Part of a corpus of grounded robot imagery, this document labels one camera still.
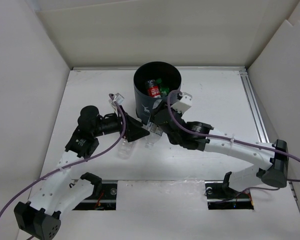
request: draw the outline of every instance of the red can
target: red can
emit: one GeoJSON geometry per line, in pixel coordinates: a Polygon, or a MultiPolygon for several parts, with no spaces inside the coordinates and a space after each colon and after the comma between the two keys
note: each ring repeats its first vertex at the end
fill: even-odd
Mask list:
{"type": "Polygon", "coordinates": [[[151,79],[145,82],[145,88],[148,93],[148,96],[153,98],[161,98],[159,87],[156,83],[156,80],[151,79]]]}

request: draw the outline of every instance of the screw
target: screw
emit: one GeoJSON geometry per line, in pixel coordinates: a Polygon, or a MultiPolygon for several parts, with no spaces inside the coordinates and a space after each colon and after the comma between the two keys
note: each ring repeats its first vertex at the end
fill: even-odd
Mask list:
{"type": "Polygon", "coordinates": [[[117,195],[117,189],[116,188],[111,188],[110,189],[110,194],[111,195],[117,195]]]}
{"type": "Polygon", "coordinates": [[[205,189],[205,192],[206,192],[206,194],[211,195],[211,194],[213,193],[212,190],[213,190],[212,187],[208,186],[208,187],[205,189]]]}

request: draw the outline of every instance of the green object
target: green object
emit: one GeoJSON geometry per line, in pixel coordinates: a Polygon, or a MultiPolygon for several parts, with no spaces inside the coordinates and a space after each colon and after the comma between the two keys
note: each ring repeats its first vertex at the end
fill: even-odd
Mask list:
{"type": "Polygon", "coordinates": [[[166,97],[168,96],[169,94],[169,88],[168,87],[165,87],[163,84],[162,84],[162,79],[161,78],[158,78],[157,80],[155,80],[156,84],[159,85],[159,91],[160,91],[160,95],[161,97],[166,97]]]}
{"type": "Polygon", "coordinates": [[[162,79],[158,78],[157,80],[155,80],[157,84],[162,84],[162,79]]]}
{"type": "Polygon", "coordinates": [[[160,95],[161,97],[168,96],[169,94],[169,88],[168,87],[160,87],[160,95]]]}

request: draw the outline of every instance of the logo on bin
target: logo on bin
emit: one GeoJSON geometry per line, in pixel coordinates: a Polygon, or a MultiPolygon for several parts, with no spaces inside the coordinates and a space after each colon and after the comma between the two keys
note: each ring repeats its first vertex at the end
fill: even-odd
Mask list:
{"type": "Polygon", "coordinates": [[[144,107],[144,112],[145,113],[147,113],[147,114],[149,114],[150,113],[150,111],[148,110],[148,106],[144,106],[143,104],[141,104],[142,105],[142,107],[144,107]]]}

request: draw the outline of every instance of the white table surface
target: white table surface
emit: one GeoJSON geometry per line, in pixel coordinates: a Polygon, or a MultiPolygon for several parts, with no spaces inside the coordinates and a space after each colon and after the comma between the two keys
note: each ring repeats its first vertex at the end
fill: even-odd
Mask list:
{"type": "MultiPolygon", "coordinates": [[[[258,140],[238,71],[184,67],[179,70],[181,90],[193,95],[193,106],[184,115],[185,121],[204,122],[228,135],[234,133],[236,138],[258,140]]],[[[101,115],[111,113],[108,94],[119,92],[125,97],[125,111],[136,117],[134,72],[135,69],[70,72],[42,174],[56,166],[83,107],[95,105],[101,115]]],[[[114,133],[99,137],[96,153],[118,136],[114,133]]],[[[250,163],[173,146],[166,136],[152,150],[144,145],[143,139],[137,141],[129,159],[119,158],[115,148],[85,163],[87,172],[104,180],[125,180],[118,184],[117,209],[72,211],[62,220],[54,239],[300,240],[300,213],[289,187],[275,192],[253,190],[255,210],[208,210],[203,180],[222,180],[226,172],[239,171],[250,163]]],[[[17,239],[27,236],[20,231],[17,239]]]]}

